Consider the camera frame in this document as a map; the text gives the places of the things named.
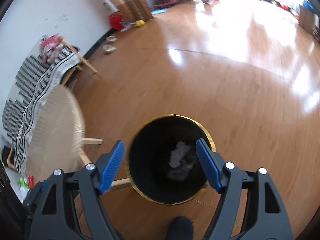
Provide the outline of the crumpled grey paper trash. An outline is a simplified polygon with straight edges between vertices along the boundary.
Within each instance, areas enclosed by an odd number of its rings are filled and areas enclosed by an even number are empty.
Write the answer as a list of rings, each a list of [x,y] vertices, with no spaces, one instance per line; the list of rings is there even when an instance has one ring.
[[[179,141],[176,149],[171,151],[168,177],[175,181],[183,181],[197,163],[196,153],[191,146]]]

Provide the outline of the black gold-rimmed trash bin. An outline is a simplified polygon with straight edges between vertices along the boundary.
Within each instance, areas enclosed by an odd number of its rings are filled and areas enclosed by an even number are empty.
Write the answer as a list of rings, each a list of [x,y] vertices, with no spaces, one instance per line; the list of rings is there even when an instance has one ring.
[[[209,132],[186,116],[169,114],[146,123],[133,137],[125,157],[126,173],[135,191],[161,205],[179,205],[197,197],[207,183],[198,159],[183,181],[170,179],[168,172],[176,144],[185,142],[196,153],[199,139],[204,139],[210,150],[216,150]]]

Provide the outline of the black shoe toe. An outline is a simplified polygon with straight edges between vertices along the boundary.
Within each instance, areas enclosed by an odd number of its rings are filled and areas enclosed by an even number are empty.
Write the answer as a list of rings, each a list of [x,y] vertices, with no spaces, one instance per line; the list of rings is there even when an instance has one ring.
[[[165,240],[193,240],[194,226],[189,217],[176,217],[170,223]]]

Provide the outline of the pink plush doll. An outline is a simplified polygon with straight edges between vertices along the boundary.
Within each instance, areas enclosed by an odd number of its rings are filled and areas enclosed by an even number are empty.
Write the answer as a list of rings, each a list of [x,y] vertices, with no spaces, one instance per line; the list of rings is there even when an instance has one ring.
[[[43,63],[52,64],[63,48],[59,40],[60,35],[44,36],[40,43],[41,60]]]

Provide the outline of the beige slipper near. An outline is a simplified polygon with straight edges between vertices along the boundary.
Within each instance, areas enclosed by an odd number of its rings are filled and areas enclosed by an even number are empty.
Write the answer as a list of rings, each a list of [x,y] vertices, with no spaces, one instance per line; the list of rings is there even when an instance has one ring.
[[[110,44],[106,44],[103,46],[103,53],[104,54],[111,54],[113,52],[116,51],[116,47],[110,45]]]

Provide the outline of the beige slipper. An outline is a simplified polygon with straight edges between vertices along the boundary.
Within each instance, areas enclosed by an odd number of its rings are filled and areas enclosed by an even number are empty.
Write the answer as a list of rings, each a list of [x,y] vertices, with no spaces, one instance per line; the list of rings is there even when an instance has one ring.
[[[107,43],[114,43],[114,42],[116,42],[118,39],[117,39],[115,36],[111,35],[111,36],[106,37],[105,40],[106,40]]]
[[[106,44],[103,46],[103,53],[104,54],[111,54],[113,52],[116,51],[116,47],[110,45],[110,44]]]

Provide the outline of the beige slipper far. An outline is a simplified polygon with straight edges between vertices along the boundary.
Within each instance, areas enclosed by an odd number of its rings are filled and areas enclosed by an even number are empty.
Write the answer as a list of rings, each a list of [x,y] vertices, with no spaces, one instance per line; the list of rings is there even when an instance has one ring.
[[[117,39],[115,36],[111,35],[111,36],[106,37],[105,40],[106,40],[107,43],[114,43],[114,42],[116,42],[118,39]]]

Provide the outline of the red bucket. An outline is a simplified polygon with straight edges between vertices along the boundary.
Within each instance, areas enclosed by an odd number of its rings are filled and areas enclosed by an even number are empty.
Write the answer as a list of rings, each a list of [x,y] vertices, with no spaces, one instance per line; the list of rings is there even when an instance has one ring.
[[[113,12],[108,16],[110,26],[115,30],[124,29],[123,18],[119,11]]]

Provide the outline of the yellow toy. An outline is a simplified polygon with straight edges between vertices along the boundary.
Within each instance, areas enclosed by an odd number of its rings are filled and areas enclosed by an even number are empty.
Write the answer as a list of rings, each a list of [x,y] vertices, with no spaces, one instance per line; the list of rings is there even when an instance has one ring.
[[[145,24],[146,23],[143,20],[138,20],[133,24],[133,26],[136,27],[136,28],[139,28],[139,27],[144,26]]]

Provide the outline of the cardboard box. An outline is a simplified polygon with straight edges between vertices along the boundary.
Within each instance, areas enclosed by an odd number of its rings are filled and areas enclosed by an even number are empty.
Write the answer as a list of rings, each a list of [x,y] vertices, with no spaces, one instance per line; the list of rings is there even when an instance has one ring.
[[[315,15],[310,10],[305,9],[302,5],[299,6],[298,25],[307,33],[312,34],[315,27]]]

